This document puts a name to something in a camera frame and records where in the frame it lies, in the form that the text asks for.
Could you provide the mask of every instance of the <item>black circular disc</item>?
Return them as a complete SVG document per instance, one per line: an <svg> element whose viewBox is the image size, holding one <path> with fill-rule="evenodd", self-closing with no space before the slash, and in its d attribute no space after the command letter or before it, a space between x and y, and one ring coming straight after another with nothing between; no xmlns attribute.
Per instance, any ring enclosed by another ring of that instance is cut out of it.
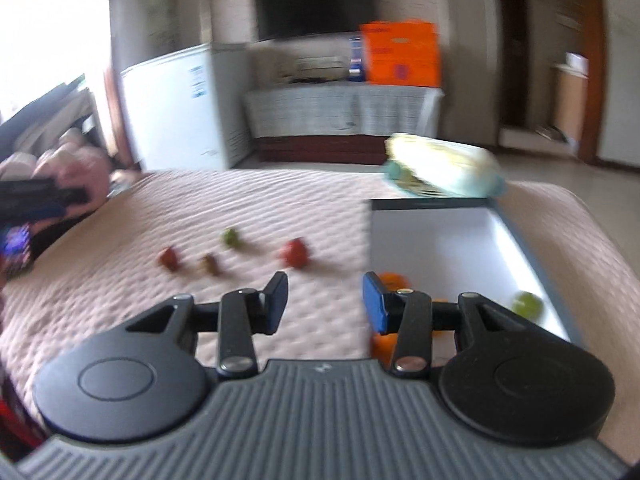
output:
<svg viewBox="0 0 640 480"><path fill-rule="evenodd" d="M208 391L199 362L168 338L112 331L45 365L34 400L54 432L115 444L178 426Z"/></svg>
<svg viewBox="0 0 640 480"><path fill-rule="evenodd" d="M580 348L534 332L491 332L440 375L451 411L481 433L551 446L595 436L614 398L607 367Z"/></svg>

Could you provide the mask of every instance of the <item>quilted bedspread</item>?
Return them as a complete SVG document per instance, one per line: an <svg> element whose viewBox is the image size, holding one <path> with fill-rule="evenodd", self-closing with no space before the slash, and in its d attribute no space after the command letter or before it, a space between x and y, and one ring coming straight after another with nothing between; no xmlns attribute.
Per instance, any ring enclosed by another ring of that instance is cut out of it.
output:
<svg viewBox="0 0 640 480"><path fill-rule="evenodd" d="M39 368L95 332L179 292L217 301L224 292L262 288L282 269L278 250L303 237L308 269L289 270L289 303L277 334L255 336L268 358L359 358L369 329L360 299L367 270L371 198L401 194L378 174L321 171L159 173L137 183L69 231L33 271L6 288L0 356L33 415ZM500 199L572 311L591 352L616 380L616 402L601 439L627 461L640 458L640 282L615 245L570 192L513 183ZM246 241L227 249L221 232ZM158 252L174 246L184 268L168 273ZM199 265L213 252L224 275ZM196 357L214 364L216 336L203 334Z"/></svg>

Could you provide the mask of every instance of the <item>green fruit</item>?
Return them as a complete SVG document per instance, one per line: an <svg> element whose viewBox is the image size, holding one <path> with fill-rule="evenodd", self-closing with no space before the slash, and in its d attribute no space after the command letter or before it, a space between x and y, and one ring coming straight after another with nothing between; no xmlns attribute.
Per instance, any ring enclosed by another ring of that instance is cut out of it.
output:
<svg viewBox="0 0 640 480"><path fill-rule="evenodd" d="M222 233L222 241L231 249L237 249L240 247L240 235L233 227L225 229L225 232Z"/></svg>
<svg viewBox="0 0 640 480"><path fill-rule="evenodd" d="M531 292L519 292L513 299L511 310L529 321L536 323L542 317L545 303Z"/></svg>

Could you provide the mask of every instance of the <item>white refrigerator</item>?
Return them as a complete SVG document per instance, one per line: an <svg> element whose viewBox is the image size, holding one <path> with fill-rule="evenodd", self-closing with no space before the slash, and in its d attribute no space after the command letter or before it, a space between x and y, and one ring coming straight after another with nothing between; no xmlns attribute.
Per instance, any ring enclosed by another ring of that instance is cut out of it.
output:
<svg viewBox="0 0 640 480"><path fill-rule="evenodd" d="M251 151L242 106L254 88L244 44L203 44L122 72L128 131L143 170L226 170Z"/></svg>

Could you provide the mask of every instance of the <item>orange box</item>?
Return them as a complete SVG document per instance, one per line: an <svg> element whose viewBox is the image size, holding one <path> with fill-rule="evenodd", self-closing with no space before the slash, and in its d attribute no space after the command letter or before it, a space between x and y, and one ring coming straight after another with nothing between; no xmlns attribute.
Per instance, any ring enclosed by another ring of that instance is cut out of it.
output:
<svg viewBox="0 0 640 480"><path fill-rule="evenodd" d="M360 29L369 82L408 86L441 85L438 35L433 23L419 20L373 22Z"/></svg>

